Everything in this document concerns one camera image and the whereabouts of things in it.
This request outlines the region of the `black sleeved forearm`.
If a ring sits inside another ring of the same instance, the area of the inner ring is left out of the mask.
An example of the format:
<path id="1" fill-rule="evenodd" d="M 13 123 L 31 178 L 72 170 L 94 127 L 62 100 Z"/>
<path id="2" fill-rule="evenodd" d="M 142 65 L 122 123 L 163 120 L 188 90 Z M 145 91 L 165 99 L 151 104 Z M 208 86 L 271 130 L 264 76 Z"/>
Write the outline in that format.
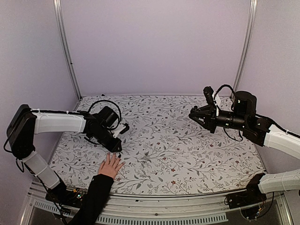
<path id="1" fill-rule="evenodd" d="M 113 178 L 103 174 L 94 176 L 82 206 L 68 224 L 94 225 L 108 201 L 112 185 Z"/>

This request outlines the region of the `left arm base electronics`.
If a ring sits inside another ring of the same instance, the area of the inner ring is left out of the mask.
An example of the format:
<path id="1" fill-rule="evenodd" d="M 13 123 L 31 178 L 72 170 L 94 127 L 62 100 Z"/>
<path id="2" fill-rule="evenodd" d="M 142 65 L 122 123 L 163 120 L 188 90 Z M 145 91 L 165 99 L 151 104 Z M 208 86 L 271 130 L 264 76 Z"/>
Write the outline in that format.
<path id="1" fill-rule="evenodd" d="M 46 200 L 54 203 L 60 214 L 59 219 L 64 225 L 67 225 L 67 217 L 64 215 L 64 213 L 68 214 L 71 212 L 71 210 L 65 208 L 64 205 L 80 208 L 87 192 L 85 190 L 81 190 L 80 188 L 67 189 L 67 186 L 62 180 L 60 180 L 58 185 L 52 189 L 48 188 L 43 182 L 41 182 L 41 184 L 47 192 Z"/>

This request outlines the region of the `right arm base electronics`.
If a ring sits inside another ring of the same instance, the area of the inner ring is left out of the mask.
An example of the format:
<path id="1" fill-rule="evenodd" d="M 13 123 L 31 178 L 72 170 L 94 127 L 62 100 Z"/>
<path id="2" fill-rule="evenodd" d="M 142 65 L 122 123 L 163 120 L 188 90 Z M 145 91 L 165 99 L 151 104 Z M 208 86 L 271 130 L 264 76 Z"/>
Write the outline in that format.
<path id="1" fill-rule="evenodd" d="M 246 185 L 246 190 L 227 194 L 224 199 L 224 204 L 229 206 L 229 209 L 246 207 L 251 204 L 257 204 L 254 207 L 242 209 L 240 212 L 247 220 L 257 220 L 264 217 L 271 209 L 275 193 L 272 193 L 272 199 L 268 209 L 265 208 L 267 203 L 266 194 L 262 193 L 258 187 L 261 178 L 266 175 L 265 173 L 256 174 Z"/>

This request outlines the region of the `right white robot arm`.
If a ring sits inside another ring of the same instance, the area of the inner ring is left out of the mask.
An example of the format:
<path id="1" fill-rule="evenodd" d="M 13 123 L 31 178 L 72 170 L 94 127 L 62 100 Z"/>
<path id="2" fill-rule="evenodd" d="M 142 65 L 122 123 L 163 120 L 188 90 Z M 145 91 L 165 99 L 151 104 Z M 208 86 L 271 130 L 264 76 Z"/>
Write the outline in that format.
<path id="1" fill-rule="evenodd" d="M 300 136 L 279 126 L 273 119 L 256 113 L 257 98 L 247 91 L 233 94 L 231 111 L 219 108 L 217 95 L 211 87 L 204 88 L 207 105 L 194 106 L 189 118 L 204 129 L 214 133 L 217 127 L 236 129 L 252 143 L 280 150 L 294 158 L 300 157 Z M 253 204 L 261 194 L 298 190 L 300 188 L 300 171 L 282 173 L 260 173 L 247 184 L 247 191 L 242 200 Z"/>

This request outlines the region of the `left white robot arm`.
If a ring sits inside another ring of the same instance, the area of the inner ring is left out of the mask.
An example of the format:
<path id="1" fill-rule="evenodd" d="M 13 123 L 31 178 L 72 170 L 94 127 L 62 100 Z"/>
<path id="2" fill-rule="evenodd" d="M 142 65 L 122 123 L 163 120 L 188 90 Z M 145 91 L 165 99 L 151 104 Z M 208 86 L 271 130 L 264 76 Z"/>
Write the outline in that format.
<path id="1" fill-rule="evenodd" d="M 91 114 L 88 111 L 51 111 L 31 109 L 28 105 L 21 105 L 7 128 L 7 140 L 4 149 L 14 155 L 29 168 L 33 174 L 41 179 L 51 190 L 51 195 L 59 203 L 66 203 L 70 194 L 64 182 L 50 168 L 46 161 L 36 152 L 33 144 L 34 135 L 52 132 L 73 132 L 85 134 L 85 140 L 96 139 L 110 152 L 121 152 L 119 135 L 127 132 L 129 125 L 121 123 L 121 114 L 105 106 L 100 112 Z"/>

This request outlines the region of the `person's bare hand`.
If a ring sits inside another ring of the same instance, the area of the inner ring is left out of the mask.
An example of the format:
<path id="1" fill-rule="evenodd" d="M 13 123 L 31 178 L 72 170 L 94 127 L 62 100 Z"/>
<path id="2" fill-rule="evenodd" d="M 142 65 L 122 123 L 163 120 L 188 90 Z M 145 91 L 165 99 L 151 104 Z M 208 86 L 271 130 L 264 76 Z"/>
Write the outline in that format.
<path id="1" fill-rule="evenodd" d="M 98 175 L 105 175 L 115 179 L 119 170 L 124 165 L 120 162 L 120 157 L 116 156 L 115 153 L 106 155 L 106 159 L 101 163 L 98 169 Z"/>

